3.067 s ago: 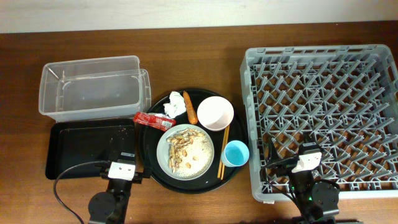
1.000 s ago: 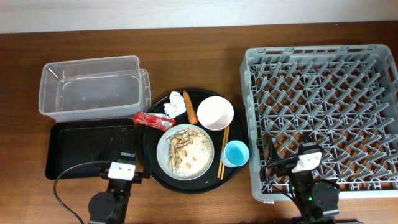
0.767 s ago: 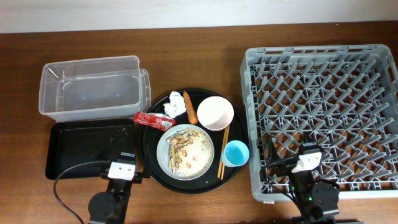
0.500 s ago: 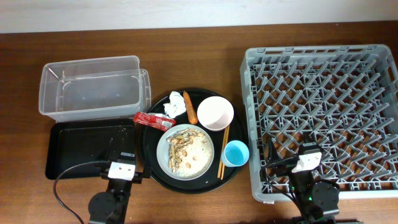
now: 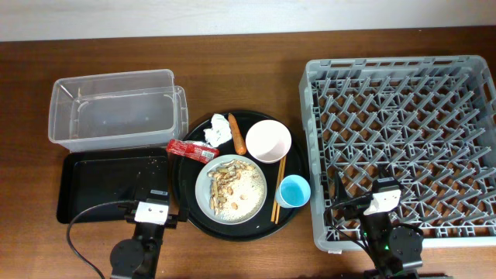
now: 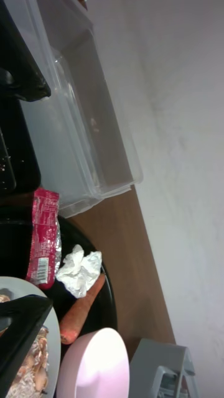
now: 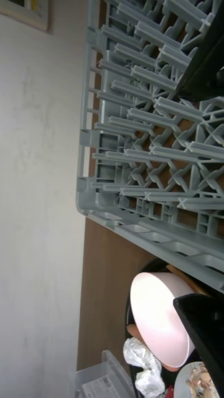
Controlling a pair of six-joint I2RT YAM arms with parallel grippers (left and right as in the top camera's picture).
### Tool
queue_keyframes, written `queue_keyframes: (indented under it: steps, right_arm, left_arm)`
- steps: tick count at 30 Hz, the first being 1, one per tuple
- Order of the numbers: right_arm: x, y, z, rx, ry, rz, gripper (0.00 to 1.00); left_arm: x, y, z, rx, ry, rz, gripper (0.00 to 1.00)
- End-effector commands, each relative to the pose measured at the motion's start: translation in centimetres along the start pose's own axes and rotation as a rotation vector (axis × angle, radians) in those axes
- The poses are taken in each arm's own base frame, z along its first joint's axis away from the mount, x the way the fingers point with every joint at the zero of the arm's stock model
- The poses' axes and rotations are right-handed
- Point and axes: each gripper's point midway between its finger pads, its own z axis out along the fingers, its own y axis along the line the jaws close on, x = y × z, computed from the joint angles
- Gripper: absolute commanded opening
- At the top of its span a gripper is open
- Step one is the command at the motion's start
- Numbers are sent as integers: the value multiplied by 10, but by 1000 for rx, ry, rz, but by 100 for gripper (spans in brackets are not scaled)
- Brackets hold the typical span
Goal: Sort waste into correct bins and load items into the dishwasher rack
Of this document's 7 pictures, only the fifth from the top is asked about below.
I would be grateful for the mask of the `wooden chopstick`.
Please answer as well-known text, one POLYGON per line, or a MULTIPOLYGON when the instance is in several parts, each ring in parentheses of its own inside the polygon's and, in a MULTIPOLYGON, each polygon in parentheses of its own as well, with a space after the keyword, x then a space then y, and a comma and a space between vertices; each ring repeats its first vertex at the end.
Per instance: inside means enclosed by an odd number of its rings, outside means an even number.
MULTIPOLYGON (((275 191, 278 190, 283 178, 284 178, 284 169, 285 169, 285 164, 286 164, 286 159, 287 157, 284 156, 281 160, 280 160, 280 164, 279 164, 279 169, 278 169, 278 175, 277 175, 277 182, 276 182, 276 188, 275 188, 275 191)), ((272 213, 271 213, 271 221, 274 223, 274 224, 278 224, 278 220, 279 220, 279 215, 280 215, 280 206, 279 204, 277 203, 277 200, 274 199, 274 202, 273 202, 273 208, 272 208, 272 213)))
POLYGON ((281 185, 282 185, 282 182, 278 188, 278 190, 276 191, 276 193, 274 193, 274 199, 277 200, 277 203, 279 204, 280 206, 280 211, 281 211, 281 203, 282 203, 282 197, 281 197, 281 185))

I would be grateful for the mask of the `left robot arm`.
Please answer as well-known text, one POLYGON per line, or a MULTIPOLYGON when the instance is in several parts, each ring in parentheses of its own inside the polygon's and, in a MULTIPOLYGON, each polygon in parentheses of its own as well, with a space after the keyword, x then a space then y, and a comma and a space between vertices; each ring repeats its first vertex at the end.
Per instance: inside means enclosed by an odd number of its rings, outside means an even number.
POLYGON ((171 195, 165 170, 138 170, 131 174, 126 201, 118 208, 134 225, 133 236, 117 243, 110 255, 112 278, 154 278, 164 232, 188 220, 188 210, 169 212, 171 195))

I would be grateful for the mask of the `light blue cup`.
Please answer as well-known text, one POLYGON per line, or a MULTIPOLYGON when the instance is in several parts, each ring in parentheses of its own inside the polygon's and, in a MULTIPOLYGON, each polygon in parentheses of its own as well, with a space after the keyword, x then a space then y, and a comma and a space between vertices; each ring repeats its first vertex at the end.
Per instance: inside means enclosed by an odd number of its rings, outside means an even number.
POLYGON ((282 208, 299 208, 311 197, 309 183, 302 176, 292 174, 285 177, 281 185, 282 208))

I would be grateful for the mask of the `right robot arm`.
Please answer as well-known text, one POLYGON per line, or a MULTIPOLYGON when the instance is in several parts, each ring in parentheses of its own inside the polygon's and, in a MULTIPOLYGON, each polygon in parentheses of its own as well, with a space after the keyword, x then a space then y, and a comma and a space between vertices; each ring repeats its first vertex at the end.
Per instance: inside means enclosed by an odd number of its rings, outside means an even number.
POLYGON ((370 191, 351 197, 338 173, 334 173, 334 202, 325 211, 332 218, 332 210, 346 221, 360 221, 359 247, 374 264, 373 270, 363 272, 365 278, 417 278, 422 266, 423 231, 406 223, 394 224, 389 213, 400 204, 404 186, 384 167, 370 191))

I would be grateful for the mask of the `orange carrot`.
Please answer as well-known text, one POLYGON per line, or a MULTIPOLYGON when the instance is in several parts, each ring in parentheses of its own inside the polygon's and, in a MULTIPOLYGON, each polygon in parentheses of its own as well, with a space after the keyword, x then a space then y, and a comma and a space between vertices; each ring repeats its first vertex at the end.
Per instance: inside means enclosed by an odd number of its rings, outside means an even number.
POLYGON ((239 130, 239 126, 237 124, 235 116, 229 113, 228 121, 232 133, 232 141, 235 151, 238 155, 245 155, 247 152, 246 144, 239 130))

